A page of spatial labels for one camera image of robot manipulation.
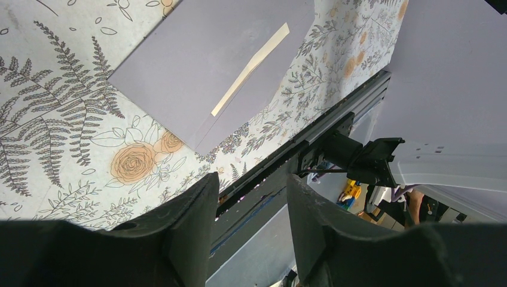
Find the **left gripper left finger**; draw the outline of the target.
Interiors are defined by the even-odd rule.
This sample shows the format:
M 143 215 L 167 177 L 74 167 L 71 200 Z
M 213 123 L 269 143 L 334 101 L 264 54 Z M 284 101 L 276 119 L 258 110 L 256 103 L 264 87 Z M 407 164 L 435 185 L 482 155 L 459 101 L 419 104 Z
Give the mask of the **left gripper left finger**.
M 219 176 L 110 231 L 1 222 L 2 286 L 204 286 Z

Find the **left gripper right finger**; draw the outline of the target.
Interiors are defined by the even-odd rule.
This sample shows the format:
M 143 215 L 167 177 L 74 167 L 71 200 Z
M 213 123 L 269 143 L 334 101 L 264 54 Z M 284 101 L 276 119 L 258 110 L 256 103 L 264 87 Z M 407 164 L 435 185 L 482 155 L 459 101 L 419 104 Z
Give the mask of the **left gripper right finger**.
M 297 274 L 303 286 L 505 286 L 505 224 L 367 222 L 287 178 Z

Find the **grey lavender envelope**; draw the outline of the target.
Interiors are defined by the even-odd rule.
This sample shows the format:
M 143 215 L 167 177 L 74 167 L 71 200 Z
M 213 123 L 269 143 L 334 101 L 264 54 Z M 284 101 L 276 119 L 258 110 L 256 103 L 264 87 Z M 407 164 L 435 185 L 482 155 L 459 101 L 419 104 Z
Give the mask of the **grey lavender envelope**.
M 271 102 L 314 12 L 313 1 L 182 1 L 108 80 L 206 155 Z M 284 23 L 289 35 L 212 116 L 248 61 Z

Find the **beige lined letter paper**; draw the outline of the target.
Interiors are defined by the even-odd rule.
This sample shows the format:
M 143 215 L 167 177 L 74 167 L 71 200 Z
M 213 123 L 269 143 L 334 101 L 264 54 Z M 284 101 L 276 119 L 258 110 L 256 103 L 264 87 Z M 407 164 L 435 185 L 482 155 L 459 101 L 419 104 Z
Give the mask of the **beige lined letter paper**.
M 211 111 L 212 116 L 217 116 L 220 110 L 225 106 L 228 100 L 233 97 L 237 91 L 242 87 L 244 82 L 250 77 L 251 73 L 265 60 L 265 58 L 289 35 L 290 30 L 287 23 L 281 27 L 271 36 L 271 38 L 252 56 L 250 61 L 243 68 L 241 73 L 237 76 L 235 81 L 223 95 L 221 100 Z

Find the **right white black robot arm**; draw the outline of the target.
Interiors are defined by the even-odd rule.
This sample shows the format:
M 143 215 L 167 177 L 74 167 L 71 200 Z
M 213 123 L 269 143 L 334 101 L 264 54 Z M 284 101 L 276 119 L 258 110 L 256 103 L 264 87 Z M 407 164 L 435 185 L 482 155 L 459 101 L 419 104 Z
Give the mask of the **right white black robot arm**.
M 410 188 L 481 221 L 506 222 L 506 144 L 437 145 L 380 138 L 365 145 L 339 132 L 302 152 L 300 172 L 309 160 L 324 159 L 349 179 L 392 190 L 397 200 Z

